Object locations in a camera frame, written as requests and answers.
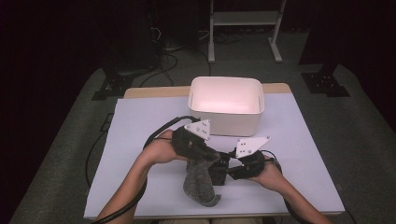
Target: person's right arm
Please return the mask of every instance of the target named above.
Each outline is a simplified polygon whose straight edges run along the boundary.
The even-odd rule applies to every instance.
[[[272,162],[265,163],[262,173],[250,179],[281,194],[290,204],[291,209],[305,221],[331,223],[280,173]]]

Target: person's left arm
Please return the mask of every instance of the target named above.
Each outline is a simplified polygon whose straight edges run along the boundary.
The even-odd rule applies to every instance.
[[[171,130],[163,132],[159,137],[161,139],[156,139],[150,143],[136,158],[127,176],[100,212],[97,220],[120,210],[133,200],[145,183],[149,169],[153,165],[172,160],[186,160],[176,154],[171,145],[171,140],[167,140],[172,138]],[[136,206],[108,223],[133,223],[135,209]]]

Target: hand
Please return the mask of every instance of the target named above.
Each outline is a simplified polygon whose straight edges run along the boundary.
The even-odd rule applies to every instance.
[[[280,173],[273,162],[267,161],[264,164],[264,169],[262,172],[255,177],[249,178],[259,184],[261,184],[266,189],[274,190],[279,192],[285,185],[289,184],[289,181]]]
[[[139,155],[139,159],[145,160],[148,164],[167,163],[173,160],[187,159],[178,156],[171,144],[172,130],[161,133],[157,139],[152,141]]]

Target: white metal stand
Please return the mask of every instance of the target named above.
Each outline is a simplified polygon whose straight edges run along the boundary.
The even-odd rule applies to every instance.
[[[213,5],[214,0],[211,0],[208,45],[208,60],[210,63],[215,62],[215,46],[213,41],[214,26],[223,25],[274,25],[274,33],[268,38],[268,42],[276,62],[282,63],[282,58],[276,46],[276,39],[280,23],[282,22],[286,0],[282,0],[278,11],[214,12]]]

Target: white tabletop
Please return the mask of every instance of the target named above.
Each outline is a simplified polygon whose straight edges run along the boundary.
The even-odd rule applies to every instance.
[[[320,212],[345,211],[329,173],[291,93],[265,93],[265,110],[254,136],[271,136],[262,149],[276,154],[284,176]],[[108,133],[85,209],[95,218],[113,195],[142,150],[147,138],[167,121],[189,115],[188,97],[120,99]],[[176,124],[176,129],[189,120]],[[229,152],[237,137],[212,136],[206,144]],[[239,165],[232,160],[230,166]],[[248,180],[232,180],[215,187],[221,200],[214,207],[194,202],[183,191],[186,162],[155,165],[148,174],[148,187],[139,202],[136,218],[276,216],[288,211],[280,195]]]

